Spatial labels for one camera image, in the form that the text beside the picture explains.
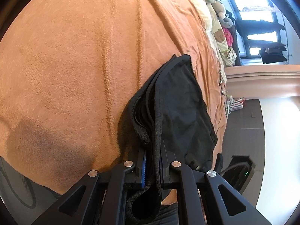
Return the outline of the black pants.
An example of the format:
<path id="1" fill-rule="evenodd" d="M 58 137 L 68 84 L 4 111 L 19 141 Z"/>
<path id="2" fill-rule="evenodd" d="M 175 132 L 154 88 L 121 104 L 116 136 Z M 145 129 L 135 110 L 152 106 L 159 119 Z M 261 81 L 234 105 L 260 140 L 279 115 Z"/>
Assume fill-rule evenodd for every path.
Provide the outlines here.
<path id="1" fill-rule="evenodd" d="M 157 69 L 128 104 L 138 147 L 145 150 L 142 189 L 128 198 L 129 224 L 155 220 L 165 197 L 161 188 L 160 153 L 174 153 L 193 170 L 212 167 L 218 142 L 191 57 L 173 56 Z"/>

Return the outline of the striped bag on cabinet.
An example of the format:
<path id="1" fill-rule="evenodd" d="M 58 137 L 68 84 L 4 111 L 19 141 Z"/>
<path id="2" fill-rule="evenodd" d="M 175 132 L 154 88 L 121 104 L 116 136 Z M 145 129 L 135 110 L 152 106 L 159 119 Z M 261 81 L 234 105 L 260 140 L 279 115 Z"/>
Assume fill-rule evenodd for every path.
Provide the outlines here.
<path id="1" fill-rule="evenodd" d="M 228 95 L 226 98 L 226 114 L 229 115 L 232 111 L 243 109 L 243 104 L 246 98 L 234 98 L 232 95 Z"/>

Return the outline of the right beige curtain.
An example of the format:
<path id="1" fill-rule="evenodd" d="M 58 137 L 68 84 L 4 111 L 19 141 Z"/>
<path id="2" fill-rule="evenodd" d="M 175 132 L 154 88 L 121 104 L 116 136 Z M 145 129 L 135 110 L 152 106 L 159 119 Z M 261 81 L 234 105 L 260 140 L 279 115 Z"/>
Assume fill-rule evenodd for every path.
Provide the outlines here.
<path id="1" fill-rule="evenodd" d="M 237 66 L 225 69 L 226 89 L 248 100 L 299 96 L 299 65 Z"/>

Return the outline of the bear print pillow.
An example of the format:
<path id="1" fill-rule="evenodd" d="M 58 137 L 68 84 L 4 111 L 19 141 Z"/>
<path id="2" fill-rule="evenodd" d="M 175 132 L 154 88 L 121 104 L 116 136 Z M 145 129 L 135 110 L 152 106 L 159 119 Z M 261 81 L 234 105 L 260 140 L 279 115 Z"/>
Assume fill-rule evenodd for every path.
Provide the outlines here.
<path id="1" fill-rule="evenodd" d="M 207 4 L 207 6 L 212 19 L 211 32 L 216 40 L 218 52 L 221 55 L 224 67 L 233 67 L 235 66 L 236 53 L 233 51 L 232 47 L 228 46 L 223 27 L 221 26 L 218 16 L 212 5 Z"/>

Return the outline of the pink garment by window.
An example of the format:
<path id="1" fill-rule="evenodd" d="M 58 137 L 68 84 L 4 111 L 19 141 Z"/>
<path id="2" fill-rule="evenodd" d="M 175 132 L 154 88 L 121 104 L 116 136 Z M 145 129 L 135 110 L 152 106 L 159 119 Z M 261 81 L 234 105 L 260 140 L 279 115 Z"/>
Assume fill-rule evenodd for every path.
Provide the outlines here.
<path id="1" fill-rule="evenodd" d="M 232 44 L 233 44 L 233 36 L 232 36 L 232 34 L 230 33 L 230 31 L 229 31 L 228 28 L 222 27 L 222 29 L 223 29 L 223 33 L 224 33 L 225 39 L 227 41 L 228 47 L 232 47 Z"/>

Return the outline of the orange brown blanket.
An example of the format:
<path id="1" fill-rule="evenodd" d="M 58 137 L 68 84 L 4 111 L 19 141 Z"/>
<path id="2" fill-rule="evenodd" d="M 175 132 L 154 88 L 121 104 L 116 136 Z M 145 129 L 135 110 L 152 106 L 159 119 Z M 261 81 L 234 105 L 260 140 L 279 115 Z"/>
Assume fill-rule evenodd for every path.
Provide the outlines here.
<path id="1" fill-rule="evenodd" d="M 121 114 L 173 55 L 188 54 L 218 137 L 224 68 L 204 0 L 31 0 L 1 40 L 1 156 L 59 194 L 123 161 Z"/>

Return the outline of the hanging black coat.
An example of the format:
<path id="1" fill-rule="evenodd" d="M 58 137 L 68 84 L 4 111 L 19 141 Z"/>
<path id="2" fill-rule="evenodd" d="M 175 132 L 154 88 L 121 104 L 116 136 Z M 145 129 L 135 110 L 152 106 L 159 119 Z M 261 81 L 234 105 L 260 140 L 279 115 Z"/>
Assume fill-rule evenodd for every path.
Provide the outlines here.
<path id="1" fill-rule="evenodd" d="M 235 26 L 238 33 L 247 38 L 249 35 L 272 33 L 275 31 L 285 30 L 285 27 L 278 22 L 268 22 L 265 20 L 235 20 Z"/>

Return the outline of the grey plush toy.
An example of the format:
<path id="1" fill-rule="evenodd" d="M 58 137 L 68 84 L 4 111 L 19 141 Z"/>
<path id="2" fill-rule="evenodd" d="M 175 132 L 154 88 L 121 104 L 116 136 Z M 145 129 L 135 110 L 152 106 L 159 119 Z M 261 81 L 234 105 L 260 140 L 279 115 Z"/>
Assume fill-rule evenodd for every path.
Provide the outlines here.
<path id="1" fill-rule="evenodd" d="M 218 13 L 218 19 L 222 27 L 231 28 L 233 26 L 233 21 L 224 12 Z"/>

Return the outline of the beige plush toy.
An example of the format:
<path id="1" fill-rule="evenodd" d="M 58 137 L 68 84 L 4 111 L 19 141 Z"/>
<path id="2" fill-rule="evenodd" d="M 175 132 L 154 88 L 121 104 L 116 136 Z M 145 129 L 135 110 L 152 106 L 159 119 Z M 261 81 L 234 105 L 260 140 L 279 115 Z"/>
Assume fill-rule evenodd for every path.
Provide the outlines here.
<path id="1" fill-rule="evenodd" d="M 207 3 L 211 4 L 217 16 L 223 20 L 226 16 L 226 9 L 220 0 L 206 0 Z"/>

